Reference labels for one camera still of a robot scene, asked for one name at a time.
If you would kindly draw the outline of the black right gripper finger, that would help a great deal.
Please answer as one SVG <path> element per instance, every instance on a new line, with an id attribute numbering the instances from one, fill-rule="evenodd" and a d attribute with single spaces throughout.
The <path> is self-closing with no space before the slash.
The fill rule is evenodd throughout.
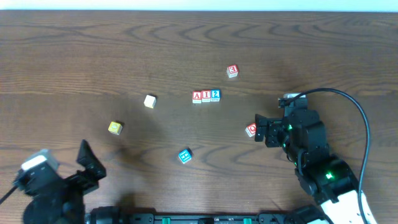
<path id="1" fill-rule="evenodd" d="M 256 114 L 255 125 L 256 125 L 256 133 L 254 136 L 254 140 L 256 142 L 262 142 L 264 140 L 264 136 L 267 133 L 268 119 L 265 116 Z"/>
<path id="2" fill-rule="evenodd" d="M 267 147 L 281 147 L 282 146 L 282 133 L 284 125 L 281 119 L 268 119 L 265 134 L 265 145 Z"/>

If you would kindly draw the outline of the blue number 2 block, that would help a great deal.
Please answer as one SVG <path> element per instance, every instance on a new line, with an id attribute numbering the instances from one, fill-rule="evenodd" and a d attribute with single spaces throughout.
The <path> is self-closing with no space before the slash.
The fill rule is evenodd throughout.
<path id="1" fill-rule="evenodd" d="M 217 102 L 221 99 L 221 91 L 220 90 L 211 90 L 211 102 Z"/>

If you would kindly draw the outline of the red letter I block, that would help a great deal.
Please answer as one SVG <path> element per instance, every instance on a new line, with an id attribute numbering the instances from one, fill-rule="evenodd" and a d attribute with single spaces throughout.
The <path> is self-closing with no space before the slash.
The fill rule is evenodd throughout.
<path id="1" fill-rule="evenodd" d="M 202 103 L 211 102 L 211 90 L 202 90 L 201 91 L 201 102 Z"/>

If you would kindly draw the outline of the red letter A block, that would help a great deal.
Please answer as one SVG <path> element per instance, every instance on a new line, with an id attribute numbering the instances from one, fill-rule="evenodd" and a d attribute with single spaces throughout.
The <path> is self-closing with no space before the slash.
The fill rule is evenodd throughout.
<path id="1" fill-rule="evenodd" d="M 202 103 L 201 91 L 194 91 L 192 93 L 192 103 L 194 103 L 194 104 Z"/>

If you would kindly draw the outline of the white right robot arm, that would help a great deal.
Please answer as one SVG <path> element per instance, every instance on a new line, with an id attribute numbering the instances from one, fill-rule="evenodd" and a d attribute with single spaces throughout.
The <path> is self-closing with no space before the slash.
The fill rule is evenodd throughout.
<path id="1" fill-rule="evenodd" d="M 286 106 L 282 118 L 255 115 L 256 142 L 280 147 L 295 165 L 301 188 L 321 206 L 332 223 L 375 223 L 366 196 L 349 165 L 331 154 L 325 125 L 308 100 L 299 98 Z"/>

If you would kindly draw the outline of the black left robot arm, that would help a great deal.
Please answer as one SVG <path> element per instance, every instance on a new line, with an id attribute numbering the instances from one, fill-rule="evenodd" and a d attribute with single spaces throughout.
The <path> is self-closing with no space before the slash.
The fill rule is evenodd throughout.
<path id="1" fill-rule="evenodd" d="M 94 155 L 87 140 L 82 140 L 76 162 L 83 170 L 63 178 L 59 163 L 49 149 L 42 149 L 22 163 L 13 185 L 32 197 L 25 208 L 24 223 L 84 223 L 83 197 L 98 189 L 106 169 Z"/>

